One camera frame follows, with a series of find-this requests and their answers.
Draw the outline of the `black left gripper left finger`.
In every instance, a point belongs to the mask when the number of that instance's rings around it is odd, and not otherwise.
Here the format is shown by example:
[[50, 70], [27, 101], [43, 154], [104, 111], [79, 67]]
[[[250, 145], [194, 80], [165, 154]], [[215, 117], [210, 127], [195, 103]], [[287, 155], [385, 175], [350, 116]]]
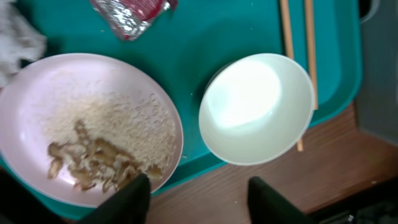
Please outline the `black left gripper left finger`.
[[150, 181], [138, 175], [78, 224], [145, 224], [150, 205]]

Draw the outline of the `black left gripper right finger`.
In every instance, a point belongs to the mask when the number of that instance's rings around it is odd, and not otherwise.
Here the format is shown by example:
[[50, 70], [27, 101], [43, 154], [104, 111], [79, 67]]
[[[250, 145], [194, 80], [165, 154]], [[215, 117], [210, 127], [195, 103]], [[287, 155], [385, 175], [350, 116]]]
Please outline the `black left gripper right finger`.
[[248, 209], [252, 224], [315, 224], [257, 176], [248, 182]]

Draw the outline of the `white bowl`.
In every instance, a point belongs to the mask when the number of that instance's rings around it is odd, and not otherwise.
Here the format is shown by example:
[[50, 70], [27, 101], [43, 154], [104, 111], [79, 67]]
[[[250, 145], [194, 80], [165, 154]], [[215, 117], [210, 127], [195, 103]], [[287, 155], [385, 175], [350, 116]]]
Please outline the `white bowl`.
[[315, 90], [301, 65], [279, 54], [255, 54], [213, 75], [200, 103], [198, 125], [217, 158], [253, 166], [296, 145], [314, 106]]

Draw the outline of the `red foil snack wrapper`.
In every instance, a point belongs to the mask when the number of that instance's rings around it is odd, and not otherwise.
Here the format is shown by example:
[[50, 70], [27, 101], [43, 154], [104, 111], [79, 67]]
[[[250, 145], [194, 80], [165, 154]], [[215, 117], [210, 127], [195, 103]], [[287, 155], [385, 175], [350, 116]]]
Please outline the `red foil snack wrapper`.
[[111, 30], [121, 40], [135, 40], [168, 9], [175, 10], [177, 0], [91, 0]]

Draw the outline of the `wooden chopstick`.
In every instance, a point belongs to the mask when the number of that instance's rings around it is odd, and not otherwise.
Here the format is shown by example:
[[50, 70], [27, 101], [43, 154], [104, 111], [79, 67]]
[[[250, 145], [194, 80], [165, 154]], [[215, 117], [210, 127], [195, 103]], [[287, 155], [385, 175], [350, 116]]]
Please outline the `wooden chopstick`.
[[317, 87], [317, 60], [315, 46], [315, 20], [313, 11], [313, 0], [304, 0], [305, 28], [307, 38], [308, 72], [312, 80], [315, 93], [314, 110], [318, 109], [318, 87]]
[[282, 29], [284, 33], [285, 53], [288, 58], [295, 60], [289, 1], [280, 0], [279, 4], [282, 16]]

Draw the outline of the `white paper napkin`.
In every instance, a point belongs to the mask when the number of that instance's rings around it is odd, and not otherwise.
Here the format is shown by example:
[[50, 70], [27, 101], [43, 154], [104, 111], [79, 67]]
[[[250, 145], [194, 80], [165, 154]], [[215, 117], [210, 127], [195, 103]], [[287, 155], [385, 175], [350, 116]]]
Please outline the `white paper napkin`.
[[1, 87], [21, 69], [21, 60], [34, 62], [44, 56], [47, 38], [13, 5], [1, 0]]

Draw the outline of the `peanut shells and rice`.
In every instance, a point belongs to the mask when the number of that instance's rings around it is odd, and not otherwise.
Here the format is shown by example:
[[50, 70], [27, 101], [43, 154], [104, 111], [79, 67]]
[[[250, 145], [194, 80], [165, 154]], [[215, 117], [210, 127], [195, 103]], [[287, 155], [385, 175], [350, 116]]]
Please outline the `peanut shells and rice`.
[[137, 104], [115, 93], [70, 98], [40, 124], [52, 160], [48, 179], [66, 168], [82, 191], [120, 190], [140, 174], [160, 180], [177, 151], [177, 126], [154, 93]]

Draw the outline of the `white plate with food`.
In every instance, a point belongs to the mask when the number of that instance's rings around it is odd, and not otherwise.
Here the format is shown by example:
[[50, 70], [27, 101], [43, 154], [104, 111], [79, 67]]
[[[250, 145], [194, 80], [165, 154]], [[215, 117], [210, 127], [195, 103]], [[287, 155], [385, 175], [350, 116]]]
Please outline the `white plate with food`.
[[88, 95], [128, 96], [135, 104], [154, 93], [167, 107], [177, 126], [177, 151], [171, 167], [160, 180], [150, 180], [158, 190], [172, 176], [183, 149], [183, 129], [172, 100], [150, 76], [132, 65], [96, 54], [61, 54], [23, 68], [1, 92], [1, 156], [10, 170], [29, 187], [54, 200], [95, 208], [118, 190], [103, 192], [101, 186], [82, 191], [62, 168], [48, 179], [51, 158], [49, 140], [40, 118], [64, 100]]

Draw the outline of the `black tray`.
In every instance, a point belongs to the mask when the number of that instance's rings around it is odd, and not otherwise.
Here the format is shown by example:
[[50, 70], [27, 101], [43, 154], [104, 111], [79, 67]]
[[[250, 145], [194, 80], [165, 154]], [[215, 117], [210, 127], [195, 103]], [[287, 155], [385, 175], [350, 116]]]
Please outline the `black tray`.
[[319, 224], [397, 224], [397, 178], [308, 215]]

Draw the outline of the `teal plastic tray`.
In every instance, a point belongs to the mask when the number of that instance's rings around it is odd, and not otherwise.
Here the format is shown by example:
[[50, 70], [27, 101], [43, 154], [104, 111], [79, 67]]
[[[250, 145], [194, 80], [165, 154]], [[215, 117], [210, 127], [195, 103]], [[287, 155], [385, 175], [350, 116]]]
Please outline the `teal plastic tray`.
[[[157, 81], [174, 101], [185, 135], [167, 191], [223, 165], [204, 145], [199, 99], [210, 77], [258, 53], [284, 53], [279, 2], [180, 1], [135, 41], [118, 39], [86, 0], [25, 0], [17, 8], [47, 37], [47, 55], [93, 53], [122, 60]], [[356, 1], [315, 1], [318, 109], [311, 125], [340, 114], [356, 96], [362, 58]]]

